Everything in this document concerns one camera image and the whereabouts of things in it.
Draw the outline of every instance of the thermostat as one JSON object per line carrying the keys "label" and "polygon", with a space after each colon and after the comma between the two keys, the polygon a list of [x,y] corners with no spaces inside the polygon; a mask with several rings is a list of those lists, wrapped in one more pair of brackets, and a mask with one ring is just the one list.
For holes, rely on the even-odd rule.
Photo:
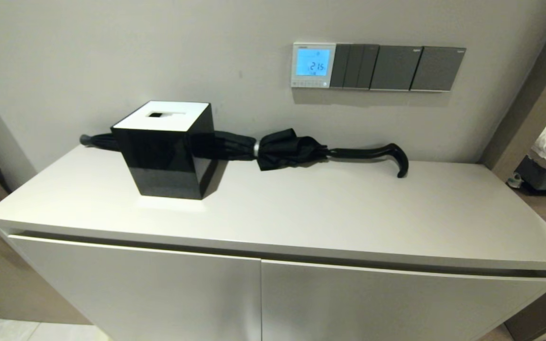
{"label": "thermostat", "polygon": [[330,87],[336,44],[294,43],[292,87]]}

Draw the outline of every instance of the floor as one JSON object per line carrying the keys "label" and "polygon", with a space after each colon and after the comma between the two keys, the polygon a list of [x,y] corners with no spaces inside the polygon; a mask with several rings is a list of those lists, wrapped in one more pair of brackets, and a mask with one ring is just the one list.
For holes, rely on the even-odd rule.
{"label": "floor", "polygon": [[[0,320],[0,341],[110,341],[95,326]],[[504,324],[479,341],[513,341]]]}

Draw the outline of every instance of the folded umbrella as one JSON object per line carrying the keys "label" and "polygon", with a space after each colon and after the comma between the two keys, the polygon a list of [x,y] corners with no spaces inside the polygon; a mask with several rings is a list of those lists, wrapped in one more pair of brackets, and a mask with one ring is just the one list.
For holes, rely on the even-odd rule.
{"label": "folded umbrella", "polygon": [[[328,149],[310,136],[298,137],[294,129],[268,134],[260,141],[248,136],[229,132],[214,133],[214,158],[219,160],[256,160],[261,171],[271,171],[286,166],[297,166],[318,162],[328,157],[344,159],[374,159],[389,155],[399,164],[398,178],[408,174],[408,158],[403,150],[391,143],[374,149]],[[95,146],[109,151],[119,151],[112,134],[96,136],[82,135],[83,145]]]}

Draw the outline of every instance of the white tissue box lid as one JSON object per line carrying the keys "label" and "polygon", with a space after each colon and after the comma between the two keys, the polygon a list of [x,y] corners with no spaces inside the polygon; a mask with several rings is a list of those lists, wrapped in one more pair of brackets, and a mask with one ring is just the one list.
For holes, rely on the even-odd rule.
{"label": "white tissue box lid", "polygon": [[[186,132],[206,110],[209,103],[149,101],[113,128]],[[150,117],[159,112],[162,117]]]}

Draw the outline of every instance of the curved umbrella handle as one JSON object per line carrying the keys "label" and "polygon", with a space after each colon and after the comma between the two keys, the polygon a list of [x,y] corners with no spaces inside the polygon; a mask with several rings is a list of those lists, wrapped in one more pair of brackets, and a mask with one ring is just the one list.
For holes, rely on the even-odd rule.
{"label": "curved umbrella handle", "polygon": [[334,158],[355,158],[355,159],[368,159],[368,158],[379,158],[384,155],[390,155],[395,158],[397,164],[399,164],[399,173],[397,173],[398,178],[403,178],[408,174],[408,167],[410,163],[408,162],[408,157],[406,153],[396,145],[395,143],[390,143],[384,147],[374,148],[374,149],[344,149],[344,148],[334,148],[329,149],[328,156]]}

